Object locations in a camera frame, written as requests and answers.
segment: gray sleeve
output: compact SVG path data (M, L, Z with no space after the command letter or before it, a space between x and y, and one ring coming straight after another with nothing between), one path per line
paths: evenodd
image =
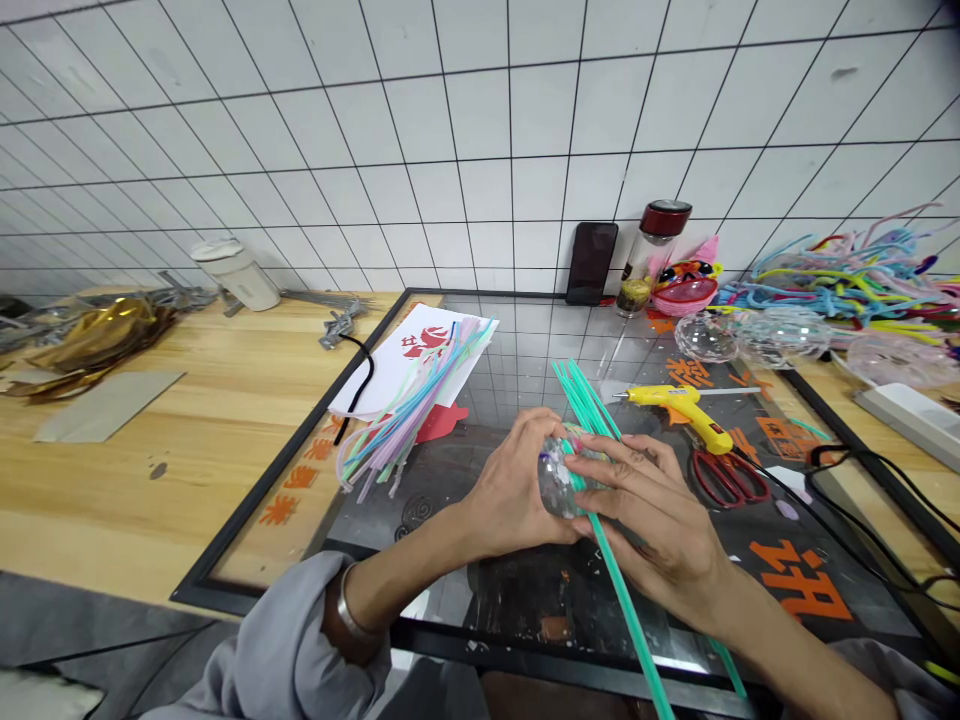
M390 649L384 639L366 667L351 665L320 632L326 586L345 559L322 552L290 568L210 656L200 682L144 718L362 717L383 692Z
M957 696L893 648L868 639L841 640L830 648L892 694L903 720L956 717Z

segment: power strip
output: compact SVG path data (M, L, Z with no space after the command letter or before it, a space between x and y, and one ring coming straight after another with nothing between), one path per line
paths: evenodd
M960 415L902 383L854 395L856 403L960 473Z

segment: person's left hand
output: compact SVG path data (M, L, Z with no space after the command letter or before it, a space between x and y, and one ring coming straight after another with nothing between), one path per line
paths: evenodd
M460 503L480 557L544 543L569 545L580 539L573 525L547 512L540 499L540 451L551 435L567 436L559 415L549 408L523 410Z

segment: bundle of straws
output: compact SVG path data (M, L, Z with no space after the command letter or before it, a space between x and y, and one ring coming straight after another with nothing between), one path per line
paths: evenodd
M337 454L337 479L344 492L352 492L366 476L357 503L362 503L374 480L387 482L393 474L390 497L400 486L403 468L413 450L417 433L443 392L451 375L472 355L482 350L496 325L482 318L466 317L454 322L445 344L424 350L411 364L397 394L367 427L350 435Z
M594 435L605 435L607 437L620 439L620 430L617 428L610 413L600 402L596 392L590 387L587 378L577 367L573 360L568 360L566 365L561 361L553 363L553 372L556 374L563 391L567 395L570 407L573 408L580 425L587 432ZM574 454L573 446L569 440L563 441L563 450L567 454ZM570 484L575 492L586 490L586 484L582 477L576 473L570 473ZM643 674L650 684L650 692L653 695L653 704L657 710L657 717L660 720L672 720L674 717L673 708L670 707L670 701L667 699L667 692L663 687L663 681L660 679L660 673L657 672L656 663L653 661L653 655L647 645L647 639L643 634L643 628L640 625L640 619L637 617L637 611L633 607L633 601L630 599L630 591L623 579L623 573L617 565L617 560L613 555L613 549L610 547L610 541L607 540L607 534L603 530L603 525L597 518L596 513L588 513L590 525L593 527L594 537L597 539L597 545L600 546L600 552L603 555L603 562L607 566L607 572L610 573L610 580L613 582L613 588L617 593L617 600L620 603L620 609L623 611L623 619L627 623L627 631L630 633L630 639L633 641L633 648L640 660L640 667ZM708 638L711 647L720 656L723 666L730 676L730 681L742 699L747 699L747 690L740 678L730 651L720 642L713 638Z
M939 203L927 203L875 222L865 232L818 239L805 235L760 260L749 279L721 289L717 305L763 309L800 305L836 323L838 334L901 332L939 344L945 334L928 321L960 320L958 280L933 282L925 273L936 256L916 257L918 241L958 222L914 233L898 227L874 237L884 223Z

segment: white tile wall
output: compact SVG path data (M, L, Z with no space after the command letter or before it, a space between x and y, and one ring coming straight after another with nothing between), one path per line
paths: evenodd
M960 212L958 63L937 0L130 0L5 17L0 291L158 284L165 268L209 284L189 250L227 233L290 287L562 291L584 220L621 227L614 287L661 197L694 206L684 247L719 232L727 278L934 199L914 226L936 230ZM940 273L960 272L958 234L922 240Z

